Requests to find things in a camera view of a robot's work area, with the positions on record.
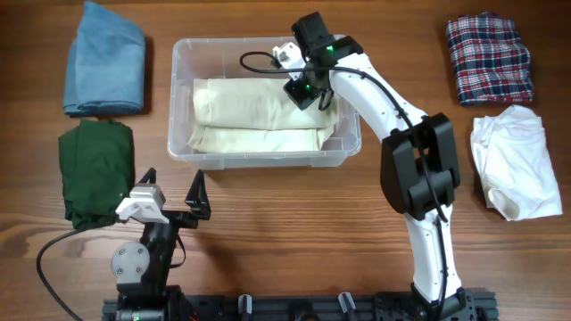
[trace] green cloth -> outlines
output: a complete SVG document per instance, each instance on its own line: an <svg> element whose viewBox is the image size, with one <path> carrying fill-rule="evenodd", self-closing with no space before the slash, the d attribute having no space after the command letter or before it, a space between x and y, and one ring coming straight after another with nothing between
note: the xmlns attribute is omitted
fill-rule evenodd
<svg viewBox="0 0 571 321"><path fill-rule="evenodd" d="M131 128L82 119L58 140L65 218L82 230L114 224L135 181Z"/></svg>

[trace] cable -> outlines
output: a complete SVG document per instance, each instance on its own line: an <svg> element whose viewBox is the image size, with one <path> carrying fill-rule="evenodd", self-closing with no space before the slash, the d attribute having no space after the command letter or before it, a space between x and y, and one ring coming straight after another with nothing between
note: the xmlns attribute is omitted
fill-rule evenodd
<svg viewBox="0 0 571 321"><path fill-rule="evenodd" d="M37 274L39 275L40 280L42 280L42 283L44 284L44 286L46 287L47 291L50 292L50 294L52 294L52 296L54 297L54 300L57 301L59 303L59 305L62 307L62 309L65 310L65 312L67 312L70 317L72 317L74 320L76 321L82 321L81 317L79 317L77 314L75 314L70 307L68 307L63 300L60 298L59 295L57 295L57 293L54 291L54 288L49 284L49 282L47 282L46 276L44 276L44 272L42 272L42 256L44 255L44 252L49 249L50 246L58 243L59 241L66 239L70 236L73 235L78 235L79 233L88 231L87 230L74 230L71 231L69 233L66 233L64 235L60 235L56 238L54 238L52 241L48 242L46 245L44 245L44 247L42 248L42 250L39 251L39 253L37 254L37 258L36 258L36 270L37 270Z"/></svg>
<svg viewBox="0 0 571 321"><path fill-rule="evenodd" d="M180 268L180 267L182 267L183 264L185 264L185 261L186 261L185 245L182 243L182 239L180 238L180 235L177 235L177 242L178 242L178 245L180 245L180 249L185 254L185 257L182 259L182 262L180 262L180 263L170 264L170 268Z"/></svg>
<svg viewBox="0 0 571 321"><path fill-rule="evenodd" d="M407 113L397 103L397 101L394 99L393 95L391 95L391 93L388 91L388 89L386 89L386 87L383 86L383 84L381 84L380 81L378 81L377 79L375 79L374 77L372 77L371 75L369 75L365 71L355 70L355 69L347 68L347 67L336 67L336 66L335 67L294 68L294 69L287 69L287 70L283 70L283 69L282 70L261 70L261 69L250 67L244 63L245 57L255 55L255 54L263 54L265 56L270 57L273 60L275 66L281 65L279 63L279 60L276 57L274 57L270 53L264 53L264 52L244 53L243 55L240 56L240 65L242 67L244 67L246 70L258 72L258 73L267 73L267 74L335 70L335 71L345 71L345 72L350 72L350 73L360 75L362 78L366 78L366 79L370 80L372 83L374 83L375 85L377 85L385 93L385 95L389 98L389 100L391 101L391 103L394 106L394 109L397 110L399 112L399 115L401 115L401 117L404 119L404 122L407 124L407 126L410 129L410 133L412 136L413 143L414 143L415 147L418 149L418 155L420 157L420 161L422 162L422 169L423 169L423 172L425 175L426 184L428 185L428 190L430 190L432 200L433 200L434 205L436 207L436 212L438 213L438 216L436 218L436 221L434 222L434 225L436 226L436 229L438 232L438 238L439 238L439 243L440 243L440 253L441 253L441 259L442 259L442 265L443 265L442 294L441 294L440 304L438 306L438 311L436 313L436 315L437 315L436 320L440 320L440 318L442 316L442 312L443 312L444 300L446 299L446 285L448 283L448 271L447 271L448 268L446 266L446 253L444 251L445 250L444 249L444 243L443 243L444 237L443 237L443 232L442 232L441 221L443 221L444 223L448 223L448 219L444 215L444 212L442 210L442 206L440 205L440 202L438 201L438 196L436 195L436 191L432 185L432 179L430 177L430 174L428 173L428 165L426 163L426 156L425 156L424 148L422 148L422 143L420 143L420 139L418 139L417 134L412 130L414 128L414 125L412 125L412 122L410 121L409 117L407 116Z"/></svg>

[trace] folded cloth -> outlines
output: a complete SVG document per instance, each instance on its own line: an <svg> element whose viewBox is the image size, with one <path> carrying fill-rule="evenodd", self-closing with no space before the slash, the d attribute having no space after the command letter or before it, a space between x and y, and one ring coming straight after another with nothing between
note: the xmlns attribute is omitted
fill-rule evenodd
<svg viewBox="0 0 571 321"><path fill-rule="evenodd" d="M514 21L489 12L459 16L446 36L462 106L532 101L531 55Z"/></svg>
<svg viewBox="0 0 571 321"><path fill-rule="evenodd" d="M300 110L284 91L288 79L195 79L196 123L224 128L329 128L339 122L337 99L324 111L319 100Z"/></svg>
<svg viewBox="0 0 571 321"><path fill-rule="evenodd" d="M143 109L145 38L133 22L85 2L71 44L63 95L70 116L133 114Z"/></svg>
<svg viewBox="0 0 571 321"><path fill-rule="evenodd" d="M319 151L333 134L323 129L244 129L195 125L188 144L199 152Z"/></svg>
<svg viewBox="0 0 571 321"><path fill-rule="evenodd" d="M75 229L115 223L115 210L135 181L131 128L82 119L58 141L65 218Z"/></svg>
<svg viewBox="0 0 571 321"><path fill-rule="evenodd" d="M487 207L507 220L563 213L541 117L512 105L474 119L470 143Z"/></svg>

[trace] plastic bin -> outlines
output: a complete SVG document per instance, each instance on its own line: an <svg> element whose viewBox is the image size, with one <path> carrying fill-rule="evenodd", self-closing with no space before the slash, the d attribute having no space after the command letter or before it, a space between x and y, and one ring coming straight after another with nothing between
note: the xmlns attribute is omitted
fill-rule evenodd
<svg viewBox="0 0 571 321"><path fill-rule="evenodd" d="M203 153L188 146L194 130L192 99L195 78L287 78L287 74L258 74L240 66L239 58L248 51L271 52L275 45L295 42L293 37L182 39L172 54L170 87L169 154L199 169L226 169L282 166L339 166L361 147L359 114L342 101L340 122L319 152ZM268 69L268 57L248 57L253 67ZM183 86L190 95L183 95Z"/></svg>

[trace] blue towel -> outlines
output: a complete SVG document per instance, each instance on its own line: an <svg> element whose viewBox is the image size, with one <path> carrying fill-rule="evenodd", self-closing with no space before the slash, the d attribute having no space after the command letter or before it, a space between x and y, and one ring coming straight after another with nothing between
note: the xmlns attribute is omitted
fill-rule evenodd
<svg viewBox="0 0 571 321"><path fill-rule="evenodd" d="M71 44L63 111L70 116L134 114L143 109L145 37L133 22L85 2Z"/></svg>

